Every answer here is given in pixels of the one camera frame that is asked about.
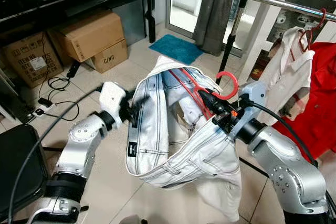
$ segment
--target box label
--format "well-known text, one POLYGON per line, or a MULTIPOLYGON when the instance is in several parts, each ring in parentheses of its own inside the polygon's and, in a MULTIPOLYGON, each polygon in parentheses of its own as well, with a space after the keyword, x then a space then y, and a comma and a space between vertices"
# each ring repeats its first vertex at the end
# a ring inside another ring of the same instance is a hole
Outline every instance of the box label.
POLYGON ((29 62, 35 71, 47 66, 46 62, 41 56, 36 57, 29 62))

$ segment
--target white cabinet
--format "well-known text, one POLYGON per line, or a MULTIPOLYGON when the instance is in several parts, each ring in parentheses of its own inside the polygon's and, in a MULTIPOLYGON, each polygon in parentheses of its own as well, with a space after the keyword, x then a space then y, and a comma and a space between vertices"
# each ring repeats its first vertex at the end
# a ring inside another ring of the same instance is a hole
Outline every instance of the white cabinet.
MULTIPOLYGON (((336 0, 282 0, 316 9, 325 7, 327 12, 336 14, 336 0)), ((320 19, 302 15, 280 7, 261 4, 248 36, 248 42, 243 49, 243 58, 246 60, 239 77, 239 83, 247 81, 253 66, 262 50, 269 51, 273 42, 281 34, 293 26, 307 27, 316 24, 320 19)), ((314 33, 314 41, 336 42, 336 23, 326 22, 314 33)))

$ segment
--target gray curtain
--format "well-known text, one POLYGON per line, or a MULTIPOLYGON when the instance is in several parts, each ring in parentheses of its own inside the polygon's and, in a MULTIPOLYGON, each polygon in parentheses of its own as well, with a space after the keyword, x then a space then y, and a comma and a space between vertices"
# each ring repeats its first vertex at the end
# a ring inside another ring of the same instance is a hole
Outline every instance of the gray curtain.
POLYGON ((220 54, 231 4, 232 0, 202 0, 193 35, 201 50, 220 54))

